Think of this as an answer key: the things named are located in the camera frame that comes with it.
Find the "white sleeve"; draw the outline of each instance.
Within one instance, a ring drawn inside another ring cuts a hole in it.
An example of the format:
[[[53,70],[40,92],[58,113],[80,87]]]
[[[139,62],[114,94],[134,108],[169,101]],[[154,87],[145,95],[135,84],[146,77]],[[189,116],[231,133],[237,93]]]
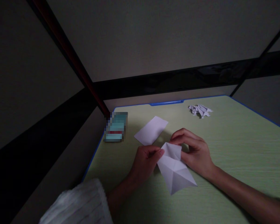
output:
[[[39,223],[113,223],[102,184],[92,179],[62,192]]]

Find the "table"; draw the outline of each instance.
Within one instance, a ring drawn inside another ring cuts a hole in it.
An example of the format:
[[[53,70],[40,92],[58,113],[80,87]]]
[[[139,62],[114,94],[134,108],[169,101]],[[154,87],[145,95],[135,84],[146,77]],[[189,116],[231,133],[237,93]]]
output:
[[[213,112],[200,119],[189,105],[202,104]],[[134,138],[154,116],[169,123],[155,141],[162,146],[172,133],[186,128],[202,137],[213,162],[244,183],[280,198],[280,127],[229,96],[184,100],[183,103],[117,107],[128,112],[126,138],[121,143],[101,139],[84,180],[99,178],[108,192],[128,174],[138,146]],[[222,192],[190,170],[198,187],[170,196],[158,167],[125,202],[115,223],[248,223],[245,213]]]

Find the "white paper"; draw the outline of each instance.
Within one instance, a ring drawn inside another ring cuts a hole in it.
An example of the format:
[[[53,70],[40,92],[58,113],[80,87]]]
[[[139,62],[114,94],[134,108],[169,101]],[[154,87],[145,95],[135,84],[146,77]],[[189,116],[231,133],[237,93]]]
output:
[[[191,110],[191,113],[193,114],[193,116],[195,116],[197,113],[199,113],[201,115],[201,118],[204,118],[204,116],[209,117],[210,116],[209,112],[212,112],[211,109],[209,109],[201,104],[198,104],[196,106],[190,105],[189,109]]]
[[[185,187],[197,186],[187,166],[180,160],[181,146],[166,142],[162,149],[165,153],[158,161],[158,166],[169,193],[173,195]]]
[[[152,145],[165,129],[168,121],[155,116],[134,137],[143,145]]]

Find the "person's right hand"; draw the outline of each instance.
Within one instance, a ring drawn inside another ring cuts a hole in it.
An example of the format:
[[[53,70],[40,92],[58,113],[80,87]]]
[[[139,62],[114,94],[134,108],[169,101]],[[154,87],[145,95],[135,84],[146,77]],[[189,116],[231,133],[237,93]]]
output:
[[[169,143],[174,145],[186,143],[189,146],[189,152],[181,151],[181,160],[201,176],[211,175],[215,165],[212,162],[208,145],[201,137],[182,128],[173,133]]]

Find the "small box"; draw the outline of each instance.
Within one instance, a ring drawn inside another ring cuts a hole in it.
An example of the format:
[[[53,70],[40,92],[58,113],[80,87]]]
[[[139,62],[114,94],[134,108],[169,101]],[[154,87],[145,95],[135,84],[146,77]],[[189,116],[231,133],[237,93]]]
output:
[[[104,142],[122,142],[128,121],[127,112],[112,112],[104,132]]]

